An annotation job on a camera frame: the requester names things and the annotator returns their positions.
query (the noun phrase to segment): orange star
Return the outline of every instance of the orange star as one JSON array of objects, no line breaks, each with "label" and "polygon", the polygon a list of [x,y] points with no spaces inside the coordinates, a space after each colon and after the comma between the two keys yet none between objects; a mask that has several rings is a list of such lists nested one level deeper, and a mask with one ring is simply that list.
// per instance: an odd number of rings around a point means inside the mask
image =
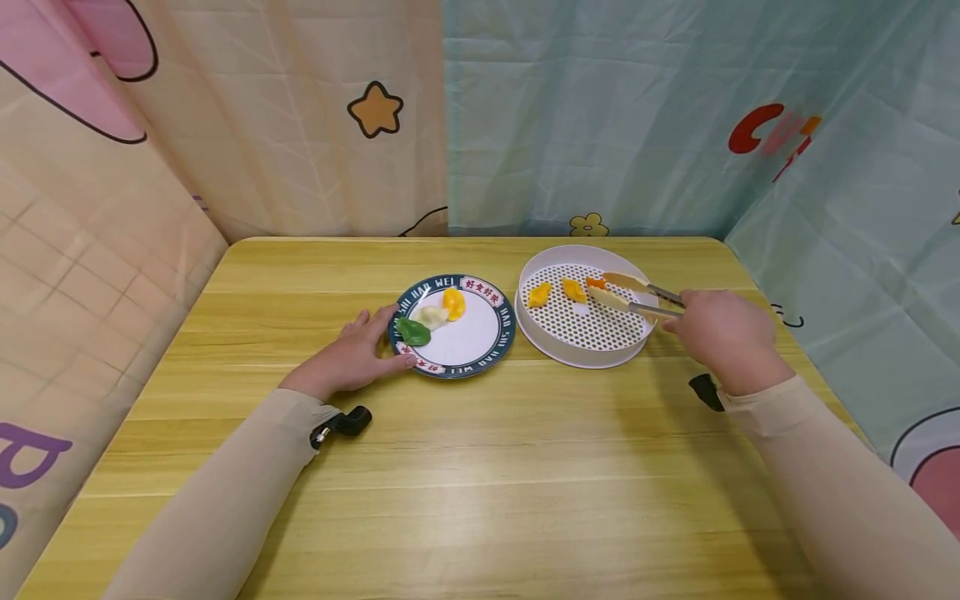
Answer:
[{"label": "orange star", "polygon": [[401,110],[403,99],[391,96],[378,81],[370,82],[363,96],[347,105],[347,112],[360,125],[360,131],[368,139],[374,139],[380,132],[400,131]]}]

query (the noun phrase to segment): tongs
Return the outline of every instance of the tongs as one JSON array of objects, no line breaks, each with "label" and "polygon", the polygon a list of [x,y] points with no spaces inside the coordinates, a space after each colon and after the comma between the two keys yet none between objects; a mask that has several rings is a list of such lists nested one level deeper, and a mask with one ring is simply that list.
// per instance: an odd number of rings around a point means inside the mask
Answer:
[{"label": "tongs", "polygon": [[[623,273],[604,273],[603,278],[608,283],[612,283],[613,285],[618,285],[622,288],[633,290],[635,292],[653,294],[657,298],[662,298],[675,306],[685,308],[684,301],[681,300],[680,296],[650,283],[650,281],[647,279],[637,276],[630,276]],[[594,300],[600,302],[601,304],[628,313],[648,313],[663,317],[680,317],[683,314],[675,310],[667,310],[666,308],[659,308],[657,306],[651,306],[641,302],[624,300],[613,292],[594,287],[592,285],[587,286],[587,291],[591,296],[593,296]]]}]

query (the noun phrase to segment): yellow flower print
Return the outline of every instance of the yellow flower print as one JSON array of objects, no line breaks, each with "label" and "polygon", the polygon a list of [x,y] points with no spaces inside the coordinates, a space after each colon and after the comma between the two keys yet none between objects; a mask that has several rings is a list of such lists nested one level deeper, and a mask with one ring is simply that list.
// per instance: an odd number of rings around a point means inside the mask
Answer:
[{"label": "yellow flower print", "polygon": [[610,233],[610,230],[602,225],[603,217],[595,212],[591,212],[586,217],[573,217],[570,219],[570,235],[574,237],[586,237],[588,235],[604,236]]}]

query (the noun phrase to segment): arm sleeve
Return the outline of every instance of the arm sleeve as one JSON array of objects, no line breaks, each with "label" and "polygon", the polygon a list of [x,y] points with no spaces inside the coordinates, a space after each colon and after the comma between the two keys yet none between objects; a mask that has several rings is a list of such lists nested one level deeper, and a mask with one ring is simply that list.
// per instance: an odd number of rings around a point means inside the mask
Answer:
[{"label": "arm sleeve", "polygon": [[105,600],[232,599],[303,467],[310,432],[340,411],[275,390],[160,511]]},{"label": "arm sleeve", "polygon": [[814,568],[842,598],[960,597],[960,542],[798,376],[721,396]]}]

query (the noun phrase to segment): white steamer basket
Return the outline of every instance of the white steamer basket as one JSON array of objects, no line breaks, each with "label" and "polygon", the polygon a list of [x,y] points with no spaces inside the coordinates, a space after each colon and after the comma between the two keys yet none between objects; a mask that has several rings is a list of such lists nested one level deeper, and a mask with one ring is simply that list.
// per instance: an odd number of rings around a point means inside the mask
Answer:
[{"label": "white steamer basket", "polygon": [[[629,260],[593,246],[556,246],[531,258],[520,273],[514,297],[516,319],[530,343],[550,358],[580,369],[608,369],[636,356],[655,322],[604,306],[591,296],[587,304],[580,304],[564,294],[564,277],[579,281],[586,291],[586,277],[600,278],[605,271],[646,279]],[[550,300],[546,306],[527,308],[530,290],[545,281],[553,286]],[[660,305],[653,294],[608,287],[626,300]]]}]

